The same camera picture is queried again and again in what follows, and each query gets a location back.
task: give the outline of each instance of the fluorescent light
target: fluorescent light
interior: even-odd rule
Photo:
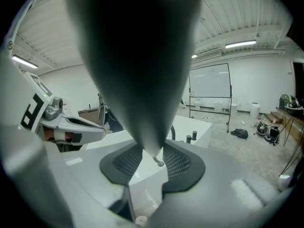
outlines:
[[[27,60],[24,60],[23,58],[18,57],[17,55],[13,55],[12,59],[17,61],[17,62],[20,62],[20,63],[22,63],[26,66],[29,66],[29,67],[32,67],[32,68],[38,68],[37,65],[32,64],[32,63],[28,62]]]
[[[226,48],[233,48],[233,47],[239,47],[239,46],[245,46],[245,45],[253,45],[255,43],[256,43],[256,40],[241,41],[241,42],[237,42],[237,43],[227,44]]]

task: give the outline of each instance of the whiteboard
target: whiteboard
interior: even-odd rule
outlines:
[[[228,63],[193,69],[189,78],[195,97],[231,97]]]

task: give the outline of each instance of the white wall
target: white wall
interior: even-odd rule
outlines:
[[[270,113],[276,110],[281,94],[295,94],[292,61],[288,55],[248,57],[216,64],[225,62],[229,64],[232,94],[233,97],[238,98],[238,110],[249,111],[251,102],[258,102],[261,105],[260,112]],[[182,96],[187,104],[189,104],[188,88],[187,81]],[[203,106],[214,107],[216,100],[219,99],[202,98]],[[221,100],[224,101],[224,108],[228,108],[229,101]]]
[[[70,103],[72,114],[97,107],[99,93],[84,65],[71,66],[39,76],[42,82],[53,92]]]

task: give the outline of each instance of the white table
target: white table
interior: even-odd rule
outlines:
[[[208,148],[211,125],[211,123],[204,121],[175,116],[173,121],[175,140],[186,142],[186,136],[192,136],[192,132],[197,131],[197,139],[191,141],[191,144]],[[133,139],[132,136],[124,130],[108,134],[102,140],[89,143],[87,146],[84,145],[82,150],[100,148],[131,139]],[[172,139],[171,131],[169,131],[167,139]],[[162,185],[168,181],[166,166],[159,167],[146,151],[143,151],[142,155],[142,161],[129,182],[132,205],[136,217],[139,215],[149,216],[157,209],[162,202]],[[162,160],[162,150],[157,158]]]

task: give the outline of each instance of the ceiling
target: ceiling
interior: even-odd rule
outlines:
[[[202,0],[193,64],[240,55],[280,55],[299,47],[286,34],[292,18],[280,0]],[[233,42],[256,39],[251,46],[225,49]],[[83,64],[76,48],[65,0],[37,0],[16,36],[13,53],[38,65],[22,69],[37,75]]]

